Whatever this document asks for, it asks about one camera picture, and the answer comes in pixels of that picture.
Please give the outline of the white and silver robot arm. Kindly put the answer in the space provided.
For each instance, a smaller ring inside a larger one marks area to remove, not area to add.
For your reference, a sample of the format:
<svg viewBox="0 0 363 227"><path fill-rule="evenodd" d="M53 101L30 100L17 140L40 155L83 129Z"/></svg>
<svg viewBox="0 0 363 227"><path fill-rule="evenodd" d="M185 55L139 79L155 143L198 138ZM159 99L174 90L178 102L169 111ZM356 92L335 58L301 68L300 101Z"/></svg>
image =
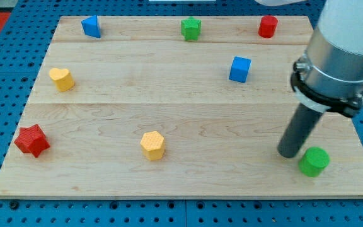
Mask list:
<svg viewBox="0 0 363 227"><path fill-rule="evenodd" d="M291 86L305 107L357 115L363 107L363 0L327 0L293 70Z"/></svg>

